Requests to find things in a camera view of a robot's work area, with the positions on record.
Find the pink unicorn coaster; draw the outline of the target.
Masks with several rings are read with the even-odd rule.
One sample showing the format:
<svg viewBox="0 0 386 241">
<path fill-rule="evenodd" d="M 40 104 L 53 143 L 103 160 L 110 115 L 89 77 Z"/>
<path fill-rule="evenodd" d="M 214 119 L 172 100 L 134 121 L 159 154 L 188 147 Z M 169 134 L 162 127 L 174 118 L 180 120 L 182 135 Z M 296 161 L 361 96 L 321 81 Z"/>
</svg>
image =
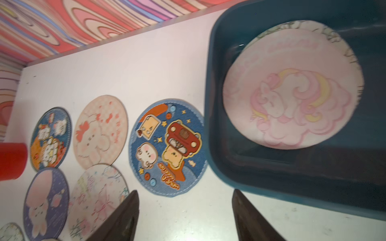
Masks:
<svg viewBox="0 0 386 241">
<path fill-rule="evenodd" d="M 357 104 L 355 70 L 323 35 L 304 29 L 269 34 L 229 68 L 223 105 L 248 139 L 276 149 L 299 149 L 337 134 Z"/>
</svg>

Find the pink line flowers coaster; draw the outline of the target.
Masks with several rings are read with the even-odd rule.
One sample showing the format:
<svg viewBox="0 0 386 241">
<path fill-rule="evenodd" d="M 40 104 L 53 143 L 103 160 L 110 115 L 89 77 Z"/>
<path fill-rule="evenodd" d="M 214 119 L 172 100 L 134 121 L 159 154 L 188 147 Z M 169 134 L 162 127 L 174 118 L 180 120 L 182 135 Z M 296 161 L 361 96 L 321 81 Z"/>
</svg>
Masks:
<svg viewBox="0 0 386 241">
<path fill-rule="evenodd" d="M 69 198 L 68 227 L 73 241 L 85 241 L 129 195 L 122 174 L 113 166 L 97 164 L 78 179 Z"/>
</svg>

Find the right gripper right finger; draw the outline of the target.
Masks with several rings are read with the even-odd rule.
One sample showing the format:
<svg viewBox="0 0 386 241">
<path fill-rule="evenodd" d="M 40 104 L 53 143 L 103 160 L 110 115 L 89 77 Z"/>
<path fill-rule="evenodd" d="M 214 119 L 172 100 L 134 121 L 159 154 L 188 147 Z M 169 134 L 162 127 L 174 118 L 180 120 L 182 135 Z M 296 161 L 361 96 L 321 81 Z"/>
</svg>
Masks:
<svg viewBox="0 0 386 241">
<path fill-rule="evenodd" d="M 239 189 L 233 192 L 232 208 L 240 241 L 285 241 Z"/>
</svg>

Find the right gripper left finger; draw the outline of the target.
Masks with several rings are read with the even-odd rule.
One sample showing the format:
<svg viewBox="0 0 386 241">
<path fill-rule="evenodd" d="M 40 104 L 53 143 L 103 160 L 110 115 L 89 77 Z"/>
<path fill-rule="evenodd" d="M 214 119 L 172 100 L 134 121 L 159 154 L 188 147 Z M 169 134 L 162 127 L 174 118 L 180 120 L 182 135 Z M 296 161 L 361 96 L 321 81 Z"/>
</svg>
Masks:
<svg viewBox="0 0 386 241">
<path fill-rule="evenodd" d="M 138 192 L 134 190 L 87 241 L 133 241 L 139 218 L 139 204 Z"/>
</svg>

